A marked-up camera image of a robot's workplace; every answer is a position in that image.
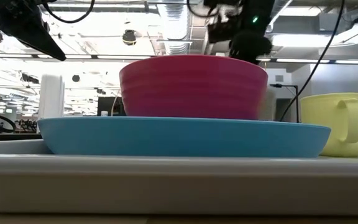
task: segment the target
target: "mug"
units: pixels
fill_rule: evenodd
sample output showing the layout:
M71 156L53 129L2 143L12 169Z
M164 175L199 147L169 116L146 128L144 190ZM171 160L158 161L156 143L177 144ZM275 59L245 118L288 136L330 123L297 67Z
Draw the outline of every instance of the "mug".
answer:
M333 93L301 99L301 120L331 128L321 156L358 156L358 93Z

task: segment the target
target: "wall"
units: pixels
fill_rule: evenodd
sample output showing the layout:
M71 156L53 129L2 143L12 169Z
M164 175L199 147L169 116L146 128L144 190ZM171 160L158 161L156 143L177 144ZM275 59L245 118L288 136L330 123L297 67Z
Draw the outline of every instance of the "wall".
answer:
M303 67L299 68L298 70L294 71L292 73L292 85L297 85L298 89L301 90L302 86L305 84L306 80L308 79L310 73L311 73L311 66L310 65L304 65ZM303 97L312 95L312 82L310 82L306 88L303 90L302 94L299 97L299 100ZM291 107L291 121L296 121L296 104Z
M268 75L268 84L287 84L292 85L291 73L287 73L287 70L284 68L268 68L266 69ZM276 82L276 75L282 75L284 77L284 82ZM274 88L276 98L278 99L290 99L293 98L293 93L287 90L286 88Z
M319 65L311 89L314 95L358 93L358 65Z

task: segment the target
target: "plate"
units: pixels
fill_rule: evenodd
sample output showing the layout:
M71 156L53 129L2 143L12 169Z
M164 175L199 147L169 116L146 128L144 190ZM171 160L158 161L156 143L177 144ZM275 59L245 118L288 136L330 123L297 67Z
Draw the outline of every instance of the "plate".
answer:
M55 154L173 157L317 157L331 130L270 121L80 117L39 121Z

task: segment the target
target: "pipe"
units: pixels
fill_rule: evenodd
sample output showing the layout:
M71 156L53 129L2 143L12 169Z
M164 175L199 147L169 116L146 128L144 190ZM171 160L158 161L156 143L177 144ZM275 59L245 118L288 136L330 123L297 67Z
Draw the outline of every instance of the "pipe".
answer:
M188 8L180 4L157 5L163 22L163 36L168 40L188 40L189 12ZM169 55L187 54L190 44L186 42L166 42L165 50Z
M117 6L109 6L109 7L100 7L100 4L95 5L93 8L93 12L125 12L125 13L152 13L152 14L158 14L158 10L155 9L149 9L148 11L145 10L144 6L139 7L119 7ZM50 10L53 12L86 12L89 7L88 6L81 6L81 7L70 7L68 6L59 6L57 4L50 4L49 5Z
M273 24L278 19L280 14L286 9L293 0L276 0L273 5L272 13L270 17L272 20L270 21L270 24L267 27L267 32L271 32L273 30Z

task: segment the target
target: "tray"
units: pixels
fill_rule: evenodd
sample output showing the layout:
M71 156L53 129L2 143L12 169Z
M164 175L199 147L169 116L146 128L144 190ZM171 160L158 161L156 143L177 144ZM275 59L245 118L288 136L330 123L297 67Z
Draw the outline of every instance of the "tray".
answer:
M0 142L0 212L358 215L358 159L45 153L42 140Z

